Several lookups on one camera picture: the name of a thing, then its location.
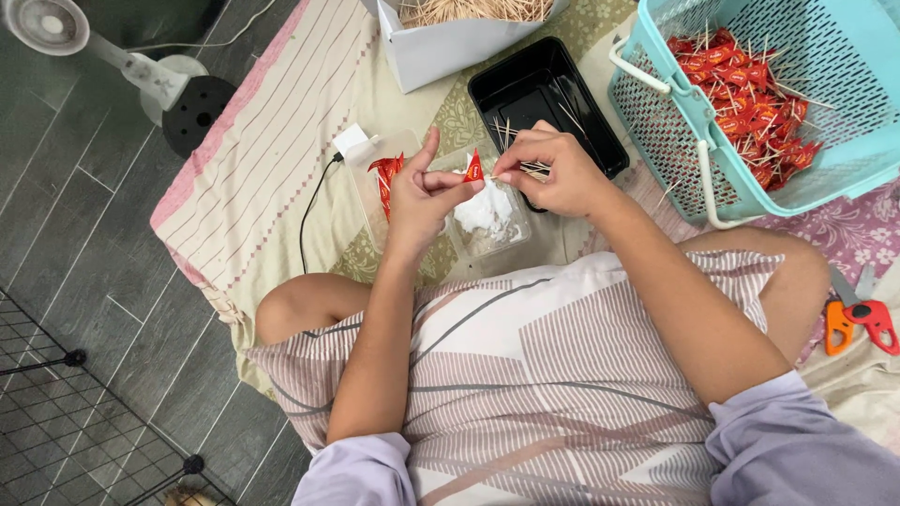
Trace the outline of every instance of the lavender sleeve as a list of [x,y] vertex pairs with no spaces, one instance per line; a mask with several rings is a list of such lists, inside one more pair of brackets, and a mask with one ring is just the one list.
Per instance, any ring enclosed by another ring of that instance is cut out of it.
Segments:
[[900,457],[837,421],[791,371],[712,403],[714,505],[896,505]]
[[312,458],[291,506],[413,506],[409,454],[397,433],[341,439]]

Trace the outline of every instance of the black plastic tray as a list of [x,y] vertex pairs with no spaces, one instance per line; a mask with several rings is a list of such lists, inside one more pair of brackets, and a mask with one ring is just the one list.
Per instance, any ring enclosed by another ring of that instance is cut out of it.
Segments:
[[[545,120],[574,135],[606,177],[612,179],[628,167],[625,148],[609,128],[563,41],[556,37],[543,38],[476,74],[469,81],[469,96],[499,152],[503,140],[494,129],[495,117],[503,127],[509,119],[513,130],[529,129]],[[560,104],[575,116],[583,133]],[[526,203],[532,211],[545,211],[527,199]]]

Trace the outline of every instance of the red scissors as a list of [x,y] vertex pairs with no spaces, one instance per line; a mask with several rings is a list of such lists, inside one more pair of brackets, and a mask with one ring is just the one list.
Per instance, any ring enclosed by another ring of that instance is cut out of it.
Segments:
[[[856,290],[850,286],[847,278],[834,265],[832,268],[832,286],[841,300],[828,303],[825,312],[825,353],[834,356],[841,353],[852,341],[853,324],[859,324],[866,328],[868,337],[875,346],[885,350],[890,355],[900,355],[900,341],[894,331],[894,323],[887,306],[880,301],[870,300],[872,285],[874,285],[874,268],[863,267],[859,275],[859,283]],[[837,345],[832,343],[834,332],[843,336]],[[882,334],[887,334],[889,343],[882,339]]]

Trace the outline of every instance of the black cable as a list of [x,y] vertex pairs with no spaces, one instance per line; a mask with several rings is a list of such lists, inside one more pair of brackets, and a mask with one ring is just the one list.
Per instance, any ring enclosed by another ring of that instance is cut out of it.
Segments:
[[331,168],[331,164],[335,162],[344,161],[344,155],[340,154],[340,152],[335,153],[334,158],[329,161],[328,165],[325,166],[325,170],[322,171],[322,177],[319,179],[319,184],[316,185],[316,190],[312,192],[312,198],[310,199],[310,205],[306,206],[306,212],[303,214],[303,221],[300,222],[300,260],[303,262],[303,273],[308,274],[306,270],[306,256],[303,255],[303,227],[306,225],[306,217],[310,215],[310,209],[312,209],[312,204],[316,202],[316,195],[319,194],[319,188],[322,187],[322,183],[325,182],[325,176],[329,173],[329,168]]

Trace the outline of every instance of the black wire grid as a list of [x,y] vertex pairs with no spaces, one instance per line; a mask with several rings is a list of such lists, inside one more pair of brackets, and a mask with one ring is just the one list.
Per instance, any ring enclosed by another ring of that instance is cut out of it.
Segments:
[[0,289],[0,505],[235,506]]

